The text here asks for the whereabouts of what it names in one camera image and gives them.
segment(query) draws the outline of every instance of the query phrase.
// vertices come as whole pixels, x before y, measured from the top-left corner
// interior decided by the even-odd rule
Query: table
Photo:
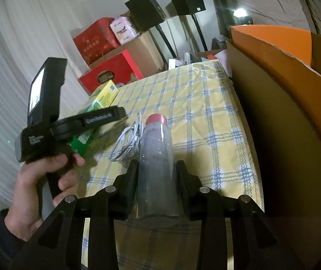
[[[142,114],[143,122],[160,113],[168,119],[176,161],[184,160],[203,185],[234,198],[248,194],[263,208],[259,172],[233,91],[218,60],[183,66],[121,87],[113,104],[123,106],[129,119],[103,126],[96,133],[85,155],[86,165],[78,170],[80,196],[94,195],[126,171],[108,157],[121,131],[133,123],[137,113]],[[195,269],[200,226],[198,221],[183,218],[172,227],[147,227],[134,214],[126,221],[116,220],[120,269]],[[88,228],[86,220],[85,265]],[[233,269],[231,249],[228,256],[228,268]]]

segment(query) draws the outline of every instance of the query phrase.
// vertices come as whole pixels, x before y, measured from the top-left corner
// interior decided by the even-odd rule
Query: red gift box
[[[98,60],[111,50],[119,47],[112,29],[111,22],[114,18],[101,18],[73,39],[83,59],[88,65]]]
[[[92,94],[98,86],[108,80],[112,80],[117,87],[122,87],[143,78],[137,64],[125,49],[120,54],[98,64],[78,80],[88,94]]]

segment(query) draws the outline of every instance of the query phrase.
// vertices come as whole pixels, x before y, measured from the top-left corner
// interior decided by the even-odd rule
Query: red bottle cap
[[[148,124],[154,123],[154,122],[161,122],[161,123],[165,124],[166,126],[168,126],[167,118],[165,116],[163,116],[162,114],[150,115],[148,117],[147,121],[145,122],[145,124],[148,125]]]

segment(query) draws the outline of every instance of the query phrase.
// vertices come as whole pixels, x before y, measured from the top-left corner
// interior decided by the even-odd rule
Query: white curtain
[[[45,59],[68,59],[60,118],[87,99],[77,78],[88,67],[69,32],[90,23],[75,0],[0,0],[0,210],[12,201],[20,169],[14,139],[26,127],[30,83]]]

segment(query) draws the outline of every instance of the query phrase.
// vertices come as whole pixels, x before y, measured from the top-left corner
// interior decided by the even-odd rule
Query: hand
[[[74,154],[74,160],[78,166],[84,164],[84,159],[79,154]],[[43,222],[39,214],[37,182],[47,172],[56,172],[64,167],[67,161],[67,156],[60,154],[55,157],[45,157],[22,166],[14,188],[13,204],[4,219],[8,230],[19,239],[29,240]],[[65,196],[77,194],[78,177],[76,172],[71,169],[64,174],[59,179],[58,186],[62,192],[53,199],[54,206],[57,206]]]

